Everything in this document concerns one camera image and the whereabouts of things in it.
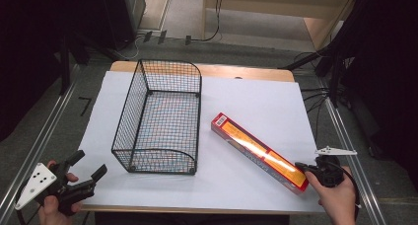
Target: red cardboard box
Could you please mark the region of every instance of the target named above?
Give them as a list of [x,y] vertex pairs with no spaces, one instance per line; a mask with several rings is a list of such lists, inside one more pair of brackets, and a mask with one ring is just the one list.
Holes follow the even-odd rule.
[[307,188],[308,179],[301,170],[223,113],[212,120],[211,128],[293,193],[299,194]]

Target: white paper sheet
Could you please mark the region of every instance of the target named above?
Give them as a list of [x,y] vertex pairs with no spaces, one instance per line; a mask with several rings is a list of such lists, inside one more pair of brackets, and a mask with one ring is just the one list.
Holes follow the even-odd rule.
[[323,212],[311,186],[293,194],[210,129],[222,112],[288,161],[314,164],[314,138],[297,83],[203,77],[197,173],[172,176],[129,174],[110,152],[131,78],[111,71],[104,77],[80,145],[86,156],[71,168],[80,181],[102,164],[108,168],[85,204]]

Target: human hand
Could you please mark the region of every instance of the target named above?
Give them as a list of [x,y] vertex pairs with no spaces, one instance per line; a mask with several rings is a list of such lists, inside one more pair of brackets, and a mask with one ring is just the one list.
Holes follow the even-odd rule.
[[[56,164],[55,161],[50,161],[47,165],[49,168],[50,165]],[[78,178],[73,174],[67,174],[68,181],[75,183],[78,181]],[[39,216],[40,225],[71,225],[72,218],[64,215],[58,211],[59,202],[54,195],[47,196],[43,201],[43,206],[39,209],[37,215]],[[80,211],[82,206],[81,202],[77,202],[71,205],[71,210],[73,212]]]
[[[348,167],[342,167],[351,174]],[[319,204],[325,209],[326,213],[334,225],[355,224],[355,200],[356,192],[354,185],[347,175],[344,174],[344,181],[337,187],[324,187],[317,180],[316,176],[306,171],[308,181],[319,194]]]

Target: white plastic piece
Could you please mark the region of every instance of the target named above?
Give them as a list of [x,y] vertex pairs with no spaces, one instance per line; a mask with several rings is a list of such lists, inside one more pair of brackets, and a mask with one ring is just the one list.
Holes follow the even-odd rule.
[[326,146],[326,148],[323,148],[323,149],[318,149],[314,152],[315,154],[319,154],[319,155],[357,155],[357,152],[355,150],[350,151],[350,150],[336,149],[336,148],[331,148],[329,146]]
[[21,197],[16,203],[15,208],[20,210],[25,207],[25,205],[55,182],[55,180],[55,175],[51,173],[44,164],[38,163],[25,189],[22,191]]

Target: black wire basket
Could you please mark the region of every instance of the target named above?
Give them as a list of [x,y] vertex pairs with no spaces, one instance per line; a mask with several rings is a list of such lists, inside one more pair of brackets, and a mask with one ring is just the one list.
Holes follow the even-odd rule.
[[201,91],[191,63],[138,61],[111,147],[126,171],[196,173]]

